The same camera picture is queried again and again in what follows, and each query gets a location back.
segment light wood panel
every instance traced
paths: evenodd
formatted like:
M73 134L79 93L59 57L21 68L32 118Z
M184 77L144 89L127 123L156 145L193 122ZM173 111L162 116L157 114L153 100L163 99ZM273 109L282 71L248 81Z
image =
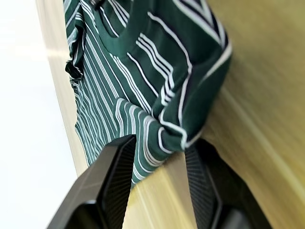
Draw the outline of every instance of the light wood panel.
M211 0L234 55L203 137L274 228L305 228L305 2Z
M74 163L85 158L64 71L61 0L36 0ZM210 0L233 42L232 66L203 137L247 182L275 229L305 228L305 2ZM131 192L124 228L193 229L185 161L177 154Z

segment white wall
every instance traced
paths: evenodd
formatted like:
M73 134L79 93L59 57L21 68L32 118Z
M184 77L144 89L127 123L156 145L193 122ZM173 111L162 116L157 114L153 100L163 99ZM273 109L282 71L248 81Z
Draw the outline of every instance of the white wall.
M0 14L0 228L45 228L76 172L34 0Z

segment green striped shirt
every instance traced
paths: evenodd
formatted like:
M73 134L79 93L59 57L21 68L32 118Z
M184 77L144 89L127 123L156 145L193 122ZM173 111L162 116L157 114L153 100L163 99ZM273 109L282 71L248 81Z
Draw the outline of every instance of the green striped shirt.
M136 135L132 183L199 138L232 52L204 1L64 0L76 132L88 165Z

